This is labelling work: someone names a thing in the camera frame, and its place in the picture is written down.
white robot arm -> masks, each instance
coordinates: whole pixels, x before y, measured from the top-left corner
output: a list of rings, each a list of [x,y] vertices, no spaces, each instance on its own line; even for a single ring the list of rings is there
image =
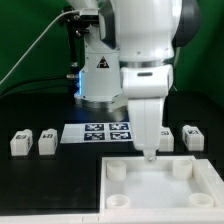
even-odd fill
[[[134,146],[149,161],[159,149],[163,105],[173,83],[173,42],[188,43],[199,18],[194,0],[107,0],[99,11],[102,41],[119,50]]]

label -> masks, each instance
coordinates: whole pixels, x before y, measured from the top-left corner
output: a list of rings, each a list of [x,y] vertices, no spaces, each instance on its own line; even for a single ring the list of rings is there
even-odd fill
[[[44,134],[43,138],[53,138],[53,134]]]
[[[26,135],[17,135],[16,136],[16,139],[25,139],[26,138]]]
[[[102,57],[99,64],[97,65],[97,68],[110,68],[105,57]]]

small white block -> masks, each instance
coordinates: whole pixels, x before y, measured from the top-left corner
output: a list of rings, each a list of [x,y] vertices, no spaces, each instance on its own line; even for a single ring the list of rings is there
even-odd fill
[[[160,134],[160,152],[173,152],[174,148],[174,137],[169,128],[161,128]]]
[[[43,131],[38,141],[40,155],[54,155],[58,145],[57,131],[48,129]]]
[[[12,156],[26,156],[33,145],[33,134],[29,129],[17,131],[10,142]]]
[[[197,127],[184,126],[182,129],[182,140],[189,151],[204,150],[204,136]]]

black surface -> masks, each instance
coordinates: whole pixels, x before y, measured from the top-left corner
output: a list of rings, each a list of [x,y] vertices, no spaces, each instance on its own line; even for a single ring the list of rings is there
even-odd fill
[[[59,140],[65,123],[111,122],[111,116],[76,107],[67,94],[21,94],[0,100],[0,215],[91,213],[99,209],[103,156],[136,156],[132,143],[58,145],[55,156],[39,156],[43,130],[55,128]],[[164,125],[175,137],[174,153],[208,158],[224,175],[224,111],[199,93],[171,93]],[[181,140],[185,125],[206,137],[205,152],[189,153]],[[34,144],[27,157],[11,157],[9,142],[18,130],[31,129]]]

